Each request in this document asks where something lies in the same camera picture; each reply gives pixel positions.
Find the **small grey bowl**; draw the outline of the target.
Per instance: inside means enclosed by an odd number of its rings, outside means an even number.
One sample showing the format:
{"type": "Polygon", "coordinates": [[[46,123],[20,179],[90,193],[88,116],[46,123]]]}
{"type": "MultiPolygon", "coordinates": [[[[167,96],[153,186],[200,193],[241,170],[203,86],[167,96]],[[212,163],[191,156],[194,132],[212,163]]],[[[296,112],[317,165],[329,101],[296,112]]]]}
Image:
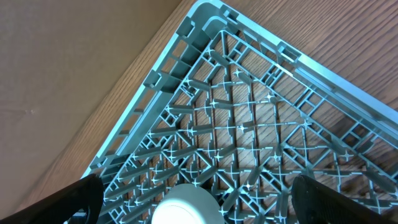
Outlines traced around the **small grey bowl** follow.
{"type": "Polygon", "coordinates": [[[154,210],[152,224],[223,224],[220,206],[207,190],[193,184],[172,187],[154,210]]]}

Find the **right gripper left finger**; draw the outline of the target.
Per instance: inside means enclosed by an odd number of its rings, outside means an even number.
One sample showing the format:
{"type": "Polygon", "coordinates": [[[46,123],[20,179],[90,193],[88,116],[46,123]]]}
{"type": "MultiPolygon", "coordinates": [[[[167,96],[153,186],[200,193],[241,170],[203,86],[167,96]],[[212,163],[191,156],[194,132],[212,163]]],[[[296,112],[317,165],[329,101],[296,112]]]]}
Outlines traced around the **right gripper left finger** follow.
{"type": "Polygon", "coordinates": [[[1,220],[3,224],[64,223],[76,212],[75,223],[96,223],[103,205],[102,179],[90,174],[35,204],[1,220]]]}

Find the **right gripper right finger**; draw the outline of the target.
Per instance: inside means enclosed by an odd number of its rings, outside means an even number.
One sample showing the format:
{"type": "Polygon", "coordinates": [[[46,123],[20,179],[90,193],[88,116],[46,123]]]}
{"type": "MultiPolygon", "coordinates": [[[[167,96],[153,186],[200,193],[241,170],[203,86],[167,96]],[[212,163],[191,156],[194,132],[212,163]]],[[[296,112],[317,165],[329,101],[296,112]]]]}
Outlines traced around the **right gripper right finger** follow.
{"type": "Polygon", "coordinates": [[[291,195],[300,224],[392,222],[307,175],[295,177],[291,195]]]}

